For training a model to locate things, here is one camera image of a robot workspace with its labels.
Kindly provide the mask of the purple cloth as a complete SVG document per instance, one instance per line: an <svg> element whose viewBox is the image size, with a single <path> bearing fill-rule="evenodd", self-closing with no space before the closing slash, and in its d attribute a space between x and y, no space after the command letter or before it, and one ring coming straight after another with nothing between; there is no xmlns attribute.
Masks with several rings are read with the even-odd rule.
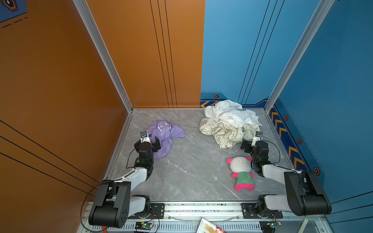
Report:
<svg viewBox="0 0 373 233"><path fill-rule="evenodd" d="M186 136L181 126L168 120L154 121L147 129L147 133L152 143L156 142L155 138L158 138L160 142L161 148L154 153L154 159L160 159L170 152L174 138L184 138Z"/></svg>

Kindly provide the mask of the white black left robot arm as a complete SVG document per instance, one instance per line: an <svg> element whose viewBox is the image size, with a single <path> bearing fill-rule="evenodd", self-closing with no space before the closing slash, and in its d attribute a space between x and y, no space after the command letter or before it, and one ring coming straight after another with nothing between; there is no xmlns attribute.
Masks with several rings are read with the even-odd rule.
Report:
<svg viewBox="0 0 373 233"><path fill-rule="evenodd" d="M135 143L139 158L132 170L120 178L104 180L98 185L88 217L91 226L121 228L126 220L135 214L147 217L152 213L150 197L131 195L131 192L149 179L153 172L153 153L160 149L161 144L157 137L153 143L148 137Z"/></svg>

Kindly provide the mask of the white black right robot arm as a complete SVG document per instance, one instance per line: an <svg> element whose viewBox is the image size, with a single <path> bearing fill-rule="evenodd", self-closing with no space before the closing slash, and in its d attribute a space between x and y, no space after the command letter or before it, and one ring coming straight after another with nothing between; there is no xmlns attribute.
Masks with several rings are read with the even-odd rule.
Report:
<svg viewBox="0 0 373 233"><path fill-rule="evenodd" d="M258 217L267 218L276 212L292 212L297 216L328 215L332 204L327 197L318 176L312 171L301 171L280 167L269 160L268 141L253 143L244 140L241 145L244 152L251 155L251 168L263 178L285 185L285 195L260 195L253 211Z"/></svg>

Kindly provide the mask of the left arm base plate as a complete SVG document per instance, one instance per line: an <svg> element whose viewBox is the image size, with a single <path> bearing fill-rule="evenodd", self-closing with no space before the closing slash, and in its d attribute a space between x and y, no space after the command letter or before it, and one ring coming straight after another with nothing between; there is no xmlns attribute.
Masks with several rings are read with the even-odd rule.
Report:
<svg viewBox="0 0 373 233"><path fill-rule="evenodd" d="M129 219L151 219L153 215L155 218L163 219L165 213L165 204L164 203L151 203L149 213L136 213L129 217Z"/></svg>

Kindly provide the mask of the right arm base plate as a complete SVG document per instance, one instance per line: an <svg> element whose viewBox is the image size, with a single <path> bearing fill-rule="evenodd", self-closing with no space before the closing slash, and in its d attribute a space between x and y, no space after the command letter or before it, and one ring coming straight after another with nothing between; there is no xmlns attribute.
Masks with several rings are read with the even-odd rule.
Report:
<svg viewBox="0 0 373 233"><path fill-rule="evenodd" d="M278 210L269 210L266 207L259 207L257 203L242 203L241 211L244 219L282 219L283 214Z"/></svg>

